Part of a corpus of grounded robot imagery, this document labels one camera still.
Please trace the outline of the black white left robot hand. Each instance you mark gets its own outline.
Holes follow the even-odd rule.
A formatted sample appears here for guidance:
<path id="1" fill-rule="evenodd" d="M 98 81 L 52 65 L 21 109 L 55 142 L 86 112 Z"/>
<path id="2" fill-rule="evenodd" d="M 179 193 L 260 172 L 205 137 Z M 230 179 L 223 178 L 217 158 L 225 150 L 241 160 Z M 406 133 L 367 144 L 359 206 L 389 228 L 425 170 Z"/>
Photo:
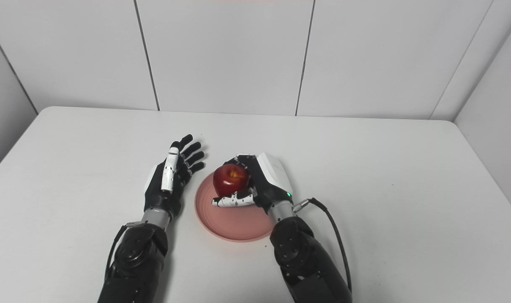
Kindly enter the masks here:
<path id="1" fill-rule="evenodd" d="M 192 176 L 205 167 L 202 144 L 187 134 L 169 147 L 166 158 L 150 177 L 144 198 L 144 211 L 163 210 L 170 219 L 179 216 L 184 188 Z"/>

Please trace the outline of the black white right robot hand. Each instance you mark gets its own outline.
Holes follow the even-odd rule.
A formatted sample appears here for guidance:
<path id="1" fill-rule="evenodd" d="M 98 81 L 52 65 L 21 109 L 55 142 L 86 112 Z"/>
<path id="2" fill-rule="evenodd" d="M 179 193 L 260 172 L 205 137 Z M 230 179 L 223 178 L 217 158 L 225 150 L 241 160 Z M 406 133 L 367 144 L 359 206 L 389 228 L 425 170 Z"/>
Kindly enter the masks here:
<path id="1" fill-rule="evenodd" d="M 238 154 L 226 161 L 247 170 L 246 189 L 212 199 L 216 207 L 245 207 L 256 205 L 275 221 L 294 217 L 292 186 L 280 161 L 268 153 L 258 156 Z"/>

